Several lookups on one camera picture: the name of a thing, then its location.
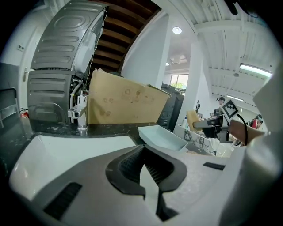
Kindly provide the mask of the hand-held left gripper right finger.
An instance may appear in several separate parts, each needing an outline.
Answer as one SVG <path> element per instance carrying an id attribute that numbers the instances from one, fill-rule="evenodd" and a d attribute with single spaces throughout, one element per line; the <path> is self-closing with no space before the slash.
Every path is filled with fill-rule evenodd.
<path id="1" fill-rule="evenodd" d="M 232 191 L 238 176 L 238 153 L 219 158 L 176 152 L 146 145 L 152 165 L 164 166 L 171 174 L 163 181 L 170 191 L 161 190 L 154 225 L 168 226 L 234 226 Z"/>

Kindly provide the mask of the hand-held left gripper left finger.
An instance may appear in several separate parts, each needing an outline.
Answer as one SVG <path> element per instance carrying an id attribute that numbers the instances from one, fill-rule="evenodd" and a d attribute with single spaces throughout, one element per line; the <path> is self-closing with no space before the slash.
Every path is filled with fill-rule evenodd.
<path id="1" fill-rule="evenodd" d="M 139 183 L 143 145 L 93 157 L 47 184 L 30 204 L 45 226 L 155 226 Z"/>

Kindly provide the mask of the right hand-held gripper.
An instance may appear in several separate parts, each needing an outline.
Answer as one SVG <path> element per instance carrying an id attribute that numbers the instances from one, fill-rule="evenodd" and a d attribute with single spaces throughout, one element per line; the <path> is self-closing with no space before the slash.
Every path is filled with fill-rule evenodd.
<path id="1" fill-rule="evenodd" d="M 217 116 L 201 121 L 193 122 L 194 128 L 202 128 L 207 138 L 218 139 L 220 143 L 232 143 L 229 141 L 229 125 L 239 110 L 233 100 L 228 99 L 219 110 Z"/>

